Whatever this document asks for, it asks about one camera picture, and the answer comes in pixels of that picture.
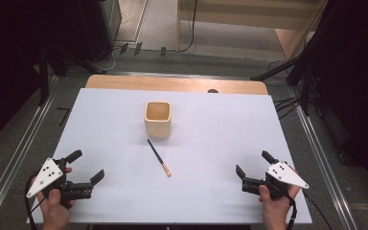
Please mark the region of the light wooden table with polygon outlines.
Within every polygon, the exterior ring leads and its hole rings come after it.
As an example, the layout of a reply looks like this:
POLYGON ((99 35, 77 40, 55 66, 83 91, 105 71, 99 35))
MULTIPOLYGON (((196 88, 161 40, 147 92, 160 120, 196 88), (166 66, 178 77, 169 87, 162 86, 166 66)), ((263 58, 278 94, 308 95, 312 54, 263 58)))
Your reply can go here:
POLYGON ((92 75, 86 88, 128 89, 174 92, 212 92, 222 94, 267 95, 263 82, 249 80, 211 80, 148 76, 92 75))

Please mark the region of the person's right hand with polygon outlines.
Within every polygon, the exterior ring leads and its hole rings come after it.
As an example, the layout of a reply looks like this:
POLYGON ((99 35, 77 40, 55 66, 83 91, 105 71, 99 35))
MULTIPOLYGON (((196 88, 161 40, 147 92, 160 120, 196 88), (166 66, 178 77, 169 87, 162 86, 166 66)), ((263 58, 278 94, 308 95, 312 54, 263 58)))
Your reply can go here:
POLYGON ((287 197, 272 200, 266 185, 259 187, 259 201, 262 203, 262 216, 266 230, 287 230, 287 215, 290 201, 287 197))

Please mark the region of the dark cabinet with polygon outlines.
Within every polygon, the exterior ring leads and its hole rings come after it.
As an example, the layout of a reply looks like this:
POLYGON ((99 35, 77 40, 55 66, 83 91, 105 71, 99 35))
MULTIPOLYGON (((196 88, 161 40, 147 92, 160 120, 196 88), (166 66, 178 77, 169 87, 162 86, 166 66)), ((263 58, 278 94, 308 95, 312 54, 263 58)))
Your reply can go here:
POLYGON ((112 51, 122 22, 119 0, 78 0, 78 3, 87 41, 83 53, 88 60, 99 61, 112 51))

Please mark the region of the light wooden shelf unit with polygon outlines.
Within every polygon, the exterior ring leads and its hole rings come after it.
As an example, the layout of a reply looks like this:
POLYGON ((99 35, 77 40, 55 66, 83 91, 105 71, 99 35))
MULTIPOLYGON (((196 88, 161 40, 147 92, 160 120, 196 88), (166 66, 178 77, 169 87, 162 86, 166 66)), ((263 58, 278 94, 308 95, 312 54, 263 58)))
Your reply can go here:
POLYGON ((287 59, 315 32, 329 0, 177 0, 177 21, 271 28, 287 59))

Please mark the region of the white table board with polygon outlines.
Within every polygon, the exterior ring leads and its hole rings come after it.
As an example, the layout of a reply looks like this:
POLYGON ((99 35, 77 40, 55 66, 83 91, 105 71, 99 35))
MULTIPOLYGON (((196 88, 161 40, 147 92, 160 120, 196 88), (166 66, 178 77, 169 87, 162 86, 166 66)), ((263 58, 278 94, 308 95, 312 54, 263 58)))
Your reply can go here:
POLYGON ((91 198, 71 209, 72 222, 94 224, 259 223, 261 204, 242 191, 236 166, 261 179, 268 166, 263 150, 292 160, 269 96, 222 93, 83 88, 54 156, 74 150, 82 156, 71 165, 71 181, 104 170, 91 198), (148 102, 171 105, 169 138, 148 137, 148 102))

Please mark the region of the square wooden pen holder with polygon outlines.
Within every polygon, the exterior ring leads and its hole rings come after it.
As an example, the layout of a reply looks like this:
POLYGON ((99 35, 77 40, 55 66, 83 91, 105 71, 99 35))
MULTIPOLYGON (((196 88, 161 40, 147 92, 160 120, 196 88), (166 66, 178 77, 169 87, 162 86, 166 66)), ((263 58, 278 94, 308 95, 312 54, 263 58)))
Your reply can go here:
POLYGON ((158 139, 170 137, 172 107, 168 102, 148 102, 144 120, 148 137, 158 139))

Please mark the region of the person's left hand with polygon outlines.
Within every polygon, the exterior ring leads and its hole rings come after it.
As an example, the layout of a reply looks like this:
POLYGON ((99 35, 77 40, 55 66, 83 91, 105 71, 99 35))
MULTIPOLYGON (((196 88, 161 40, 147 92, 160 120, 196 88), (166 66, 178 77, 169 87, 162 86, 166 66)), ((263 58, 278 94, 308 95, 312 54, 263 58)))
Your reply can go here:
POLYGON ((36 196, 43 216, 42 230, 68 230, 71 213, 60 204, 60 190, 52 189, 48 196, 39 192, 36 196))

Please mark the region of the metal floor rail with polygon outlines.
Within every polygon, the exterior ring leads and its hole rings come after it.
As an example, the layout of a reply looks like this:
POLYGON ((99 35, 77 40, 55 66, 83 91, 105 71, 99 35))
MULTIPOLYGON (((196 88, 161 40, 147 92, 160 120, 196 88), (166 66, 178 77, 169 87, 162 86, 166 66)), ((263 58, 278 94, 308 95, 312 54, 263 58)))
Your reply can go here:
POLYGON ((62 132, 57 110, 65 78, 53 76, 49 99, 33 95, 0 133, 0 230, 27 230, 24 188, 30 174, 51 156, 62 132))
POLYGON ((311 118, 305 114, 302 105, 298 105, 297 114, 304 131, 306 132, 314 157, 324 178, 333 206, 338 214, 343 229, 358 230, 357 223, 351 212, 349 204, 339 186, 339 183, 337 182, 332 167, 326 157, 325 151, 323 150, 322 145, 316 135, 311 118))

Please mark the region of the black metal stand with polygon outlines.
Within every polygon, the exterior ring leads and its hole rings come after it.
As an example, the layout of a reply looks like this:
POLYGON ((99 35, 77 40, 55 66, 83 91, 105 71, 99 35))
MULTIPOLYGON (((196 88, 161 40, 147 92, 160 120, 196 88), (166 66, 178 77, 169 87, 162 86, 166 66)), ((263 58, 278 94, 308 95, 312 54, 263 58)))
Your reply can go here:
POLYGON ((289 86, 296 86, 299 81, 303 81, 302 93, 297 100, 304 114, 309 115, 308 103, 311 87, 311 50, 306 48, 300 55, 291 60, 286 61, 278 67, 268 70, 258 77, 251 77, 252 81, 265 81, 276 74, 291 68, 287 76, 286 82, 289 86))

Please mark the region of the black curtain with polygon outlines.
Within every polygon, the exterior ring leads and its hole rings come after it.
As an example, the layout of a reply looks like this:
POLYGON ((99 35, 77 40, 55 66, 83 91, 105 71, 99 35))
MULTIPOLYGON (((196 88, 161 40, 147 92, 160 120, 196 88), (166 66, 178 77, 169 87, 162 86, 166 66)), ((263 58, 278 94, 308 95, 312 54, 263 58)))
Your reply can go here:
POLYGON ((312 40, 317 92, 347 132, 339 146, 368 170, 368 0, 329 0, 312 40))
POLYGON ((0 132, 42 85, 39 53, 59 36, 73 0, 0 0, 0 132))

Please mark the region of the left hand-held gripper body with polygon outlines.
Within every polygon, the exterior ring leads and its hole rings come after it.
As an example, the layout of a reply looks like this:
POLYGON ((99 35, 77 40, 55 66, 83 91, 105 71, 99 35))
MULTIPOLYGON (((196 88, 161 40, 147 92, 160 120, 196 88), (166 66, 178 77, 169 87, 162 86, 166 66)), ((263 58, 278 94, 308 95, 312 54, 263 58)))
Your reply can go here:
POLYGON ((73 183, 66 179, 66 165, 72 162, 73 159, 69 157, 59 160, 47 158, 26 192, 26 198, 32 198, 39 192, 48 196, 53 189, 58 189, 60 191, 60 204, 65 208, 71 207, 72 200, 90 198, 94 187, 92 181, 73 183))

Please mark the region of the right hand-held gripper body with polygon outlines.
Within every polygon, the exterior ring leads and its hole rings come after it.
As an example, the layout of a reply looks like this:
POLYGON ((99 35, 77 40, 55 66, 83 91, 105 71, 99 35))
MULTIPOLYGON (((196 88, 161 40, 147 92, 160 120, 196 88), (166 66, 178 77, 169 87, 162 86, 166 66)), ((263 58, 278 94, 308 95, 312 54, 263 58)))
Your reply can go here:
POLYGON ((241 190, 254 195, 259 195, 259 187, 265 185, 270 193, 270 198, 277 200, 288 194, 291 185, 302 189, 308 189, 310 185, 300 177, 286 162, 273 160, 265 170, 264 179, 250 178, 241 172, 241 190))

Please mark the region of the black pencil with tan end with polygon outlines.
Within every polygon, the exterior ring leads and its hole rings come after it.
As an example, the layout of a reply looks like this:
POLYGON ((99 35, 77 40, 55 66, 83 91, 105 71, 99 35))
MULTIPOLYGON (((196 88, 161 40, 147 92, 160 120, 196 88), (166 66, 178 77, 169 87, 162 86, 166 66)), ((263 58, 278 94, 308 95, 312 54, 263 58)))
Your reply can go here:
POLYGON ((152 144, 151 140, 147 139, 147 142, 148 142, 150 148, 152 149, 153 153, 155 154, 156 158, 158 159, 159 163, 163 167, 164 171, 166 172, 167 177, 172 177, 172 172, 169 170, 168 166, 164 163, 163 159, 161 158, 161 156, 157 152, 157 150, 154 147, 154 145, 152 144))

